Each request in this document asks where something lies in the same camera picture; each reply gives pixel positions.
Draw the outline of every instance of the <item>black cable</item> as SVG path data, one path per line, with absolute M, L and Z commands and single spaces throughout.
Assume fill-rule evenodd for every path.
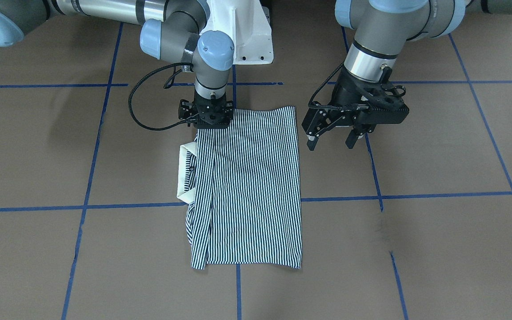
M 140 122 L 140 120 L 138 120 L 136 118 L 136 116 L 134 115 L 134 108 L 132 106 L 132 99 L 134 97 L 134 93 L 140 87 L 140 85 L 144 84 L 144 82 L 147 81 L 148 79 L 150 79 L 150 77 L 152 77 L 153 75 L 155 75 L 155 73 L 167 70 L 169 68 L 173 68 L 173 75 L 171 75 L 171 77 L 169 77 L 169 79 L 167 79 L 167 81 L 165 82 L 165 85 L 163 86 L 164 89 L 169 89 L 173 85 L 173 82 L 175 81 L 175 77 L 177 75 L 179 75 L 179 73 L 181 73 L 181 71 L 182 71 L 181 69 L 179 69 L 179 71 L 177 71 L 176 67 L 183 66 L 183 65 L 188 65 L 189 67 L 193 67 L 193 63 L 188 63 L 188 62 L 172 63 L 172 64 L 169 64 L 169 65 L 166 65 L 165 67 L 161 67 L 159 69 L 155 69 L 154 71 L 151 71 L 150 73 L 145 75 L 142 79 L 140 79 L 140 81 L 138 81 L 138 83 L 134 86 L 134 88 L 130 92 L 130 96 L 128 97 L 128 109 L 130 110 L 130 115 L 132 116 L 132 119 L 140 127 L 144 128 L 144 129 L 147 129 L 147 130 L 151 130 L 151 131 L 163 131 L 163 130 L 168 130 L 168 129 L 174 128 L 174 127 L 176 127 L 178 125 L 186 124 L 187 120 L 189 120 L 190 118 L 194 117 L 194 116 L 191 116 L 191 117 L 189 117 L 189 118 L 187 118 L 185 120 L 181 120 L 179 122 L 176 122 L 176 123 L 174 123 L 174 124 L 172 124 L 170 126 L 165 126 L 163 128 L 153 128 L 151 126 L 146 126 L 145 124 L 143 124 L 142 122 Z
M 313 101 L 313 99 L 315 99 L 315 96 L 317 96 L 319 91 L 321 91 L 321 89 L 323 89 L 323 87 L 325 87 L 325 85 L 329 82 L 329 80 L 331 80 L 331 78 L 333 78 L 339 72 L 339 70 L 341 70 L 343 65 L 344 65 L 344 63 L 341 63 L 337 68 L 335 68 L 335 71 L 333 71 L 333 73 L 331 73 L 331 75 L 329 75 L 329 77 L 327 77 L 327 79 L 325 79 L 325 81 L 323 81 L 323 83 L 319 86 L 319 88 L 317 90 L 315 90 L 315 93 L 313 93 L 313 95 L 311 95 L 311 98 L 309 98 L 309 102 L 307 103 L 307 106 L 310 109 L 343 110 L 343 107 L 335 107 L 334 105 L 321 105 L 317 101 Z

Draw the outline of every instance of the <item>folded cloth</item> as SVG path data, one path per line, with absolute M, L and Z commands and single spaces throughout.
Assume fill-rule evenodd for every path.
M 185 186 L 191 267 L 301 266 L 301 205 L 295 107 L 236 109 L 227 129 L 199 129 L 187 151 Z

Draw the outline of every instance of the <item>blue and white striped garment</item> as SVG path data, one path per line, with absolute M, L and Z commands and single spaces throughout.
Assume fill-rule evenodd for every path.
M 301 205 L 295 107 L 237 109 L 224 130 L 197 132 L 187 155 L 191 267 L 301 266 Z

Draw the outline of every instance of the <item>white plastic mount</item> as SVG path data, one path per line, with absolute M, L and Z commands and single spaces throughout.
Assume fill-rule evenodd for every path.
M 259 0 L 207 0 L 211 18 L 205 29 L 219 30 L 234 42 L 234 64 L 274 61 L 272 28 Z

